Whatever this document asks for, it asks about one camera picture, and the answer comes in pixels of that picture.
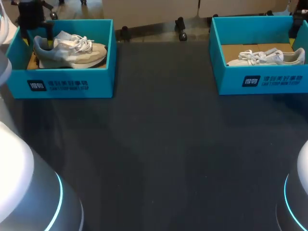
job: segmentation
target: black object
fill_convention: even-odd
[[[207,25],[209,26],[208,32],[211,32],[212,19],[218,17],[218,14],[213,15],[213,17],[206,18]]]
[[[180,17],[177,20],[175,20],[175,28],[179,32],[179,40],[187,41],[187,34],[184,32],[185,24],[184,24],[183,17]]]
[[[307,0],[299,0],[296,6],[296,10],[304,10],[308,9],[308,1]]]
[[[58,19],[55,12],[52,11],[53,6],[45,2],[44,0],[36,0],[30,2],[20,2],[16,3],[11,1],[11,5],[17,5],[19,10],[19,17],[17,18],[17,23],[20,26],[21,36],[27,39],[28,44],[30,44],[30,38],[28,36],[27,30],[34,30],[38,27],[46,29],[47,39],[52,40],[52,27],[53,23],[45,22],[45,16],[43,7],[51,11],[50,16],[52,19]]]
[[[303,13],[302,10],[296,10],[293,14],[293,24],[289,30],[289,38],[295,39],[304,20],[308,19],[308,13]]]
[[[35,55],[35,63],[37,66],[39,66],[39,58]]]
[[[267,11],[267,12],[266,12],[266,15],[268,15],[268,16],[274,16],[273,11]]]
[[[27,80],[31,91],[46,91],[46,86],[43,80]]]
[[[245,76],[242,87],[256,87],[260,81],[261,76]]]
[[[124,40],[124,42],[130,42],[131,35],[127,26],[122,27],[120,31],[120,37],[122,40]]]

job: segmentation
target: glowing blue light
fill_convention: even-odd
[[[285,183],[284,183],[284,199],[285,199],[285,203],[287,204],[287,207],[288,207],[288,210],[289,210],[291,216],[292,216],[293,219],[296,221],[296,223],[299,225],[299,227],[301,227],[304,231],[307,231],[307,230],[304,228],[304,226],[302,226],[301,223],[299,223],[299,221],[298,221],[298,220],[296,219],[296,217],[293,215],[293,213],[292,213],[292,211],[291,211],[291,209],[290,209],[290,207],[289,207],[289,204],[288,204],[288,201],[287,201],[287,196],[286,196],[286,193],[285,193],[285,187],[286,187],[286,185],[287,185],[288,177],[289,177],[289,175],[287,176],[287,179],[285,179]]]
[[[81,202],[80,202],[80,205],[81,205],[81,222],[80,222],[80,226],[79,226],[79,231],[82,231],[84,214],[83,214],[83,207],[82,207],[82,203]]]
[[[52,225],[54,224],[54,222],[56,221],[57,219],[57,216],[60,212],[60,209],[61,209],[61,205],[62,205],[62,200],[63,200],[63,187],[62,187],[62,182],[60,180],[60,177],[58,176],[58,174],[56,173],[57,177],[58,177],[58,180],[59,180],[59,183],[60,183],[60,199],[59,199],[59,204],[58,204],[58,207],[57,207],[57,210],[55,212],[55,214],[53,215],[53,218],[51,219],[51,222],[49,223],[49,225],[47,226],[47,228],[45,229],[45,231],[49,231],[52,227]]]

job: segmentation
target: beige sneaker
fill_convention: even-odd
[[[107,47],[105,45],[93,43],[94,41],[87,37],[70,36],[70,38],[65,38],[67,40],[55,37],[51,50],[48,50],[46,38],[35,36],[33,49],[39,59],[40,68],[83,69],[95,66],[106,57]]]
[[[295,52],[282,52],[273,48],[267,52],[251,50],[241,52],[239,58],[227,63],[228,66],[254,65],[303,65],[305,64],[305,50],[299,48]]]

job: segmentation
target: open box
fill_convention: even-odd
[[[12,63],[8,87],[16,99],[23,98],[110,98],[113,96],[116,38],[112,20],[55,20],[53,34],[61,31],[86,36],[108,47],[106,65],[88,69],[36,69],[27,70],[33,43],[28,46],[19,28],[11,42],[7,57]],[[39,28],[28,31],[32,41],[36,35],[46,37]]]
[[[291,16],[213,18],[209,51],[219,94],[308,92],[307,64],[227,66],[226,50],[228,48],[225,45],[237,45],[237,48],[242,46],[246,50],[247,47],[258,45],[263,49],[267,48],[264,51],[275,46],[278,49],[290,47],[288,32],[292,23]],[[293,50],[303,48],[306,52],[306,61],[308,60],[307,38],[308,24],[304,21],[294,41]]]

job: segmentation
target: shoe sole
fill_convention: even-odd
[[[39,68],[40,69],[55,69],[55,68],[71,67],[73,69],[87,69],[89,67],[93,67],[93,66],[99,64],[105,57],[103,57],[99,60],[96,60],[92,63],[89,63],[89,64],[71,64],[71,63],[63,62],[63,61],[57,62],[57,61],[49,61],[49,60],[48,61],[40,60],[39,61]]]

